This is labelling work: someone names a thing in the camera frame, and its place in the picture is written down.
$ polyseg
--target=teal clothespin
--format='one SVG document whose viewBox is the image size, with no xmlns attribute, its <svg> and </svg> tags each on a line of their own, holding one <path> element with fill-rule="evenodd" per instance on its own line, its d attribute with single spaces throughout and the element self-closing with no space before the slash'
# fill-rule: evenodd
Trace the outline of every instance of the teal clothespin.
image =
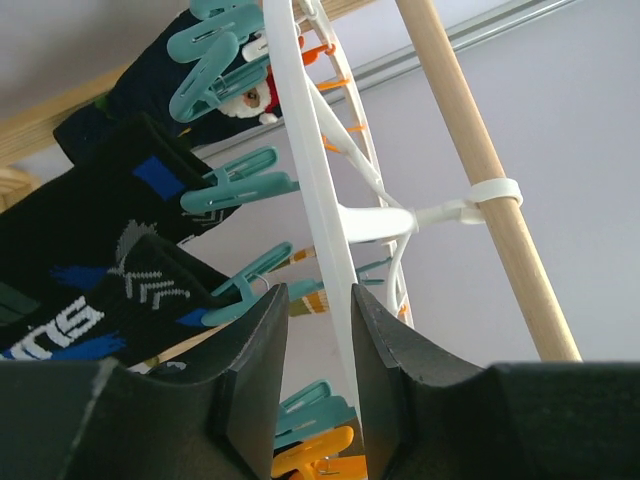
<svg viewBox="0 0 640 480">
<path fill-rule="evenodd" d="M 169 113 L 177 122 L 192 123 L 266 80 L 269 55 L 222 75 L 239 50 L 238 37 L 231 32 L 222 33 L 213 42 L 169 101 Z"/>
<path fill-rule="evenodd" d="M 307 295 L 311 295 L 312 293 L 322 290 L 324 288 L 324 283 L 309 278 L 307 280 L 300 280 L 292 283 L 291 285 L 287 285 L 287 288 L 289 290 L 289 301 L 294 302 L 302 297 L 306 297 Z"/>
<path fill-rule="evenodd" d="M 293 253 L 293 245 L 289 242 L 283 242 L 280 245 L 269 250 L 257 260 L 251 262 L 245 268 L 240 270 L 236 275 L 220 285 L 211 295 L 219 297 L 224 295 L 232 288 L 240 291 L 242 298 L 238 303 L 229 305 L 228 307 L 221 308 L 220 310 L 214 310 L 205 313 L 200 320 L 203 325 L 207 327 L 217 327 L 225 323 L 232 322 L 244 315 L 262 295 L 255 293 L 251 289 L 251 283 L 260 278 L 261 275 L 265 275 L 280 265 L 283 261 L 291 256 Z"/>
<path fill-rule="evenodd" d="M 356 409 L 347 405 L 344 398 L 337 395 L 323 398 L 278 419 L 274 448 L 304 441 L 342 425 L 355 416 Z"/>
<path fill-rule="evenodd" d="M 283 417 L 294 410 L 316 403 L 332 394 L 331 384 L 327 380 L 317 380 L 302 390 L 294 393 L 280 403 L 279 417 Z"/>
<path fill-rule="evenodd" d="M 198 20 L 206 20 L 233 7 L 255 3 L 254 0 L 191 0 L 189 10 Z"/>
<path fill-rule="evenodd" d="M 356 276 L 358 277 L 358 283 L 361 285 L 382 285 L 385 281 L 381 278 L 365 278 L 364 275 L 374 268 L 381 267 L 391 263 L 392 258 L 388 257 L 385 260 L 378 262 L 372 262 L 356 269 Z M 318 292 L 324 288 L 322 281 L 316 281 L 313 279 L 300 280 L 292 283 L 288 286 L 289 289 L 289 301 L 293 302 L 312 293 Z"/>
<path fill-rule="evenodd" d="M 167 52 L 174 62 L 194 62 L 225 32 L 234 34 L 238 43 L 243 44 L 249 35 L 263 28 L 262 9 L 253 4 L 241 5 L 172 35 Z"/>
<path fill-rule="evenodd" d="M 382 285 L 384 280 L 381 278 L 365 278 L 365 275 L 368 271 L 373 270 L 378 267 L 382 267 L 383 265 L 388 265 L 393 260 L 392 257 L 387 257 L 384 260 L 380 260 L 377 262 L 372 262 L 367 265 L 364 265 L 360 268 L 356 268 L 356 277 L 358 277 L 358 283 L 361 285 Z"/>
<path fill-rule="evenodd" d="M 185 193 L 180 204 L 186 212 L 197 214 L 300 190 L 300 184 L 284 172 L 261 174 L 277 162 L 278 151 L 275 148 L 259 148 L 212 170 L 204 178 L 217 178 L 217 185 Z"/>
</svg>

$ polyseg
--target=clothespin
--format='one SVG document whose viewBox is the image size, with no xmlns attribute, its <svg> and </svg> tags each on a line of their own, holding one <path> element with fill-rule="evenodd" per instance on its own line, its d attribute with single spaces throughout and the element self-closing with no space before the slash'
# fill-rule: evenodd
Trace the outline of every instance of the clothespin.
<svg viewBox="0 0 640 480">
<path fill-rule="evenodd" d="M 356 416 L 356 409 L 338 395 L 319 399 L 278 418 L 274 448 L 300 442 L 332 428 L 336 428 Z"/>
<path fill-rule="evenodd" d="M 247 43 L 242 47 L 242 58 L 247 62 L 251 62 L 264 55 L 269 54 L 269 44 L 267 43 L 267 34 L 264 30 L 260 30 L 254 33 L 255 40 Z M 304 45 L 304 37 L 298 37 L 298 44 L 300 48 Z M 267 68 L 269 75 L 271 75 L 271 67 Z"/>
<path fill-rule="evenodd" d="M 302 52 L 302 63 L 304 66 L 311 65 L 318 60 L 321 53 L 325 53 L 327 55 L 333 55 L 336 51 L 335 45 L 320 45 L 319 47 L 314 47 L 306 52 Z"/>
<path fill-rule="evenodd" d="M 298 470 L 303 480 L 316 480 L 313 463 L 319 459 L 340 453 L 351 445 L 353 428 L 340 427 L 306 440 L 273 459 L 271 476 L 278 478 L 292 470 Z"/>
<path fill-rule="evenodd" d="M 331 480 L 364 480 L 367 478 L 367 457 L 354 455 L 352 457 L 323 458 L 311 464 L 315 470 L 316 480 L 331 478 Z M 303 474 L 296 472 L 290 480 L 304 480 Z"/>
<path fill-rule="evenodd" d="M 251 262 L 214 290 L 211 294 L 214 297 L 224 296 L 234 289 L 238 290 L 242 300 L 220 310 L 205 313 L 200 320 L 201 323 L 208 327 L 217 327 L 244 315 L 261 297 L 261 295 L 253 292 L 251 284 L 261 278 L 262 275 L 273 270 L 274 267 L 288 258 L 291 252 L 293 252 L 293 246 L 289 242 L 283 242 Z"/>
<path fill-rule="evenodd" d="M 239 51 L 234 33 L 225 31 L 217 36 L 171 97 L 169 113 L 176 121 L 192 123 L 267 79 L 268 55 L 223 75 Z"/>
<path fill-rule="evenodd" d="M 278 163 L 278 150 L 263 147 L 226 165 L 213 169 L 204 178 L 217 184 L 182 195 L 180 205 L 199 214 L 236 207 L 300 190 L 300 184 L 285 172 L 262 173 Z"/>
<path fill-rule="evenodd" d="M 385 281 L 381 278 L 367 278 L 367 273 L 383 265 L 388 265 L 393 260 L 393 257 L 387 257 L 384 260 L 368 263 L 360 268 L 356 268 L 356 277 L 360 285 L 382 285 Z"/>
<path fill-rule="evenodd" d="M 391 263 L 392 257 L 387 257 L 385 260 L 372 262 L 362 267 L 356 268 L 356 276 L 358 277 L 358 283 L 360 285 L 382 285 L 385 280 L 382 278 L 367 278 L 367 272 L 375 268 L 381 267 Z M 298 282 L 289 285 L 289 300 L 295 301 L 312 293 L 319 292 L 324 289 L 324 283 L 322 281 L 316 281 L 313 279 L 300 280 Z"/>
<path fill-rule="evenodd" d="M 327 380 L 317 380 L 280 403 L 280 416 L 331 396 L 331 385 Z"/>
<path fill-rule="evenodd" d="M 264 28 L 264 16 L 258 5 L 246 4 L 208 18 L 169 38 L 167 52 L 174 62 L 189 63 L 202 58 L 223 33 L 232 33 L 239 44 Z"/>
<path fill-rule="evenodd" d="M 191 11 L 191 15 L 198 20 L 207 20 L 208 18 L 227 12 L 234 7 L 252 4 L 254 1 L 255 0 L 191 0 L 189 2 L 189 11 Z"/>
</svg>

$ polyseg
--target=black plastic object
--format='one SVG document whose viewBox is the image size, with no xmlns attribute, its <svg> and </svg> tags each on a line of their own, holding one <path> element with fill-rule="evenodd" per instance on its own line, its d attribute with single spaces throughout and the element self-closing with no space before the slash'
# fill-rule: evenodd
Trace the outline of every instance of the black plastic object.
<svg viewBox="0 0 640 480">
<path fill-rule="evenodd" d="M 272 288 L 166 380 L 114 360 L 0 363 L 0 478 L 269 478 L 288 303 Z"/>
<path fill-rule="evenodd" d="M 355 285 L 369 480 L 640 478 L 640 364 L 500 364 L 433 344 Z"/>
</svg>

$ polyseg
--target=black fabric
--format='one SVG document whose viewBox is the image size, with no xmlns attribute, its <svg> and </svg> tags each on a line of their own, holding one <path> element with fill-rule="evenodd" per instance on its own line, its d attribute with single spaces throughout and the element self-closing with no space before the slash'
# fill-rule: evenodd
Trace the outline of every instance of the black fabric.
<svg viewBox="0 0 640 480">
<path fill-rule="evenodd" d="M 226 280 L 171 242 L 144 235 L 57 315 L 39 309 L 8 327 L 11 335 L 0 329 L 0 352 L 5 359 L 114 357 L 135 365 L 208 328 L 202 316 L 236 300 L 209 293 Z"/>
<path fill-rule="evenodd" d="M 257 117 L 231 118 L 218 110 L 193 124 L 179 123 L 171 117 L 169 101 L 197 62 L 174 62 L 167 52 L 167 41 L 173 34 L 196 23 L 198 20 L 188 10 L 182 12 L 125 71 L 105 97 L 81 108 L 54 130 L 56 141 L 71 162 L 77 165 L 89 161 L 96 145 L 104 141 L 119 122 L 141 112 L 159 122 L 174 138 L 191 129 L 185 134 L 190 148 L 219 142 L 260 125 Z M 225 73 L 244 63 L 242 55 L 238 54 Z"/>
<path fill-rule="evenodd" d="M 93 161 L 0 215 L 0 324 L 68 305 L 143 234 L 179 243 L 220 224 L 235 208 L 191 215 L 180 206 L 184 192 L 212 184 L 209 171 L 147 116 L 125 122 Z"/>
</svg>

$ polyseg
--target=white lettering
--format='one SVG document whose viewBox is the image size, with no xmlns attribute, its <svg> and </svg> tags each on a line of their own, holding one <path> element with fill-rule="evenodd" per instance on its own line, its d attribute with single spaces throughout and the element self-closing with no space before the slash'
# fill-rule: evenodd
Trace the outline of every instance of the white lettering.
<svg viewBox="0 0 640 480">
<path fill-rule="evenodd" d="M 55 319 L 29 332 L 10 350 L 16 360 L 47 360 L 52 353 L 38 345 L 38 338 L 46 335 L 56 345 L 66 348 L 74 340 L 87 333 L 100 320 L 104 313 L 86 304 L 84 296 L 60 312 Z"/>
</svg>

